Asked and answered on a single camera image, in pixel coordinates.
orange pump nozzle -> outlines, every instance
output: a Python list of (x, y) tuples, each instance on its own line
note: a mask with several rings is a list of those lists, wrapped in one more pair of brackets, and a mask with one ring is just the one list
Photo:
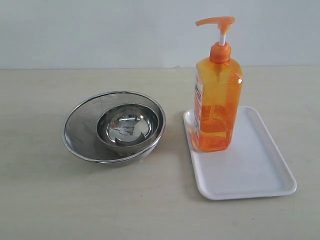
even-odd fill
[(226, 42), (226, 34), (230, 25), (234, 22), (235, 18), (232, 16), (209, 17), (195, 22), (197, 26), (201, 26), (203, 24), (218, 24), (218, 29), (220, 29), (220, 39), (211, 47), (211, 62), (225, 63), (230, 60), (231, 47)]

bottle label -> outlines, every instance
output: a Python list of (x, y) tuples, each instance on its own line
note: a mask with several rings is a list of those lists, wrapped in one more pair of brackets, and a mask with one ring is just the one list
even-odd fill
[(196, 81), (194, 86), (194, 132), (197, 140), (200, 138), (200, 129), (201, 129), (201, 111), (203, 103), (203, 92), (204, 86), (202, 84), (201, 78), (197, 71), (195, 75)]

orange liquid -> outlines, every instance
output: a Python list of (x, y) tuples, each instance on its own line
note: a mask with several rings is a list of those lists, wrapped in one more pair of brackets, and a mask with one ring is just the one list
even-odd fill
[(225, 150), (236, 121), (242, 88), (241, 67), (234, 59), (217, 64), (205, 58), (197, 63), (197, 70), (203, 94), (196, 145), (204, 152)]

white wall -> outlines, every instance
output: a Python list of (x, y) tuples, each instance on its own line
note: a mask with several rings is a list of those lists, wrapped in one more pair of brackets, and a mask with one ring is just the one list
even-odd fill
[(320, 64), (319, 0), (0, 0), (0, 69), (194, 67), (234, 16), (242, 66)]

mesh strainer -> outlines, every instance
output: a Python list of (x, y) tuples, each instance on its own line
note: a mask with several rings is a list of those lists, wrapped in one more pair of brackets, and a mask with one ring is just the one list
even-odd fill
[[(154, 137), (152, 141), (136, 152), (114, 151), (114, 149), (106, 147), (106, 143), (99, 137), (97, 124), (111, 109), (132, 105), (143, 106), (155, 114), (156, 118), (152, 119), (157, 119), (157, 123), (152, 127), (157, 126), (157, 128), (153, 129), (153, 134), (150, 135)], [(165, 113), (152, 98), (138, 92), (113, 91), (90, 97), (76, 106), (63, 125), (62, 139), (67, 149), (79, 158), (98, 163), (116, 163), (145, 157), (146, 153), (149, 153), (158, 143), (165, 130), (165, 125)]]

